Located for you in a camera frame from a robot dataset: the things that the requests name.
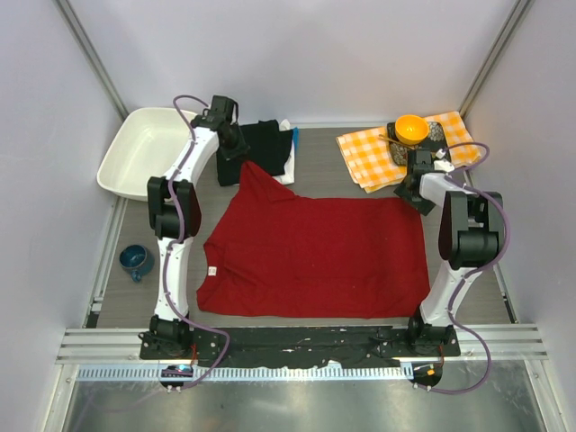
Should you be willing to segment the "red t-shirt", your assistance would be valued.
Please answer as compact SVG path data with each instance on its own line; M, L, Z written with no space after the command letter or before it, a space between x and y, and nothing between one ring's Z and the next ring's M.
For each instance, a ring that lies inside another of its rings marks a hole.
M309 198L254 163L203 246L200 310L220 315L388 319L430 282L422 221L398 198Z

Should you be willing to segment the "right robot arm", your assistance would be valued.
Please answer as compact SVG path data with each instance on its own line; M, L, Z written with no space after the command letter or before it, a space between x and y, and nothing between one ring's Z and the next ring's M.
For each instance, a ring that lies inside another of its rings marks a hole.
M509 244L509 220L498 192L452 177L451 162L417 148L407 154L407 174L395 193L422 215L441 209L437 247L442 264L426 299L409 319L406 343L424 356L455 343L455 318L464 296Z

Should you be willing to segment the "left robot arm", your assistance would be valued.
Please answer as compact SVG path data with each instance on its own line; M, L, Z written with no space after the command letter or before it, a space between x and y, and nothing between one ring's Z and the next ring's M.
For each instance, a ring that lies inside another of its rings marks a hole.
M147 183L148 221L159 252L159 288L148 330L139 335L140 357L146 360L180 359L192 350L195 325L189 319L187 268L202 222L196 184L216 152L227 158L248 152L236 101L215 95L211 103L202 103L201 113L189 119L178 105L182 99L201 99L181 94L173 100L188 129L184 147L163 175L152 176Z

